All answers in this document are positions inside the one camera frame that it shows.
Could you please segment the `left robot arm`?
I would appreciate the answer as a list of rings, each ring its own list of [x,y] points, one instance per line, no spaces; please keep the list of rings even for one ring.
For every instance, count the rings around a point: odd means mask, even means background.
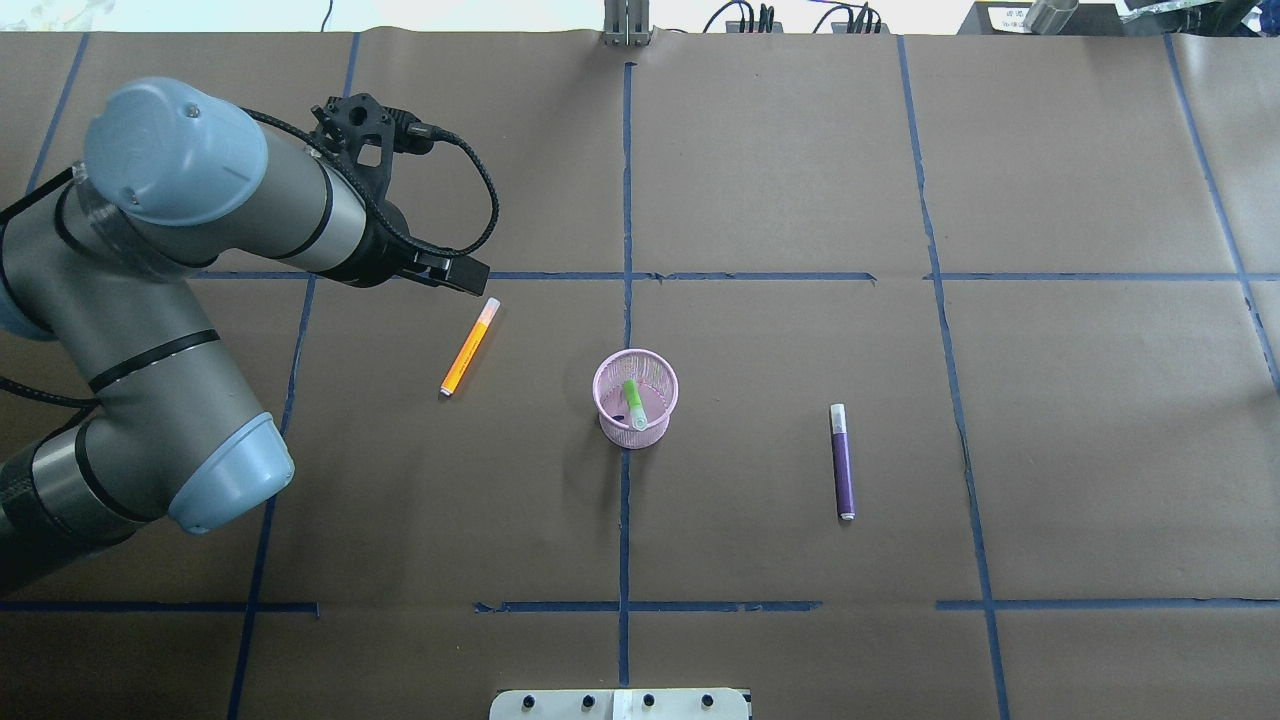
[[[312,109],[305,132],[179,79],[106,100],[82,159],[3,211],[3,328],[56,341],[90,389],[64,427],[3,464],[3,593],[172,519],[204,536],[282,492],[294,462],[189,278],[241,251],[360,288],[403,277],[480,295],[474,258],[499,217],[457,133],[369,94]],[[415,238],[389,201],[398,154],[460,149],[489,197],[471,243]]]

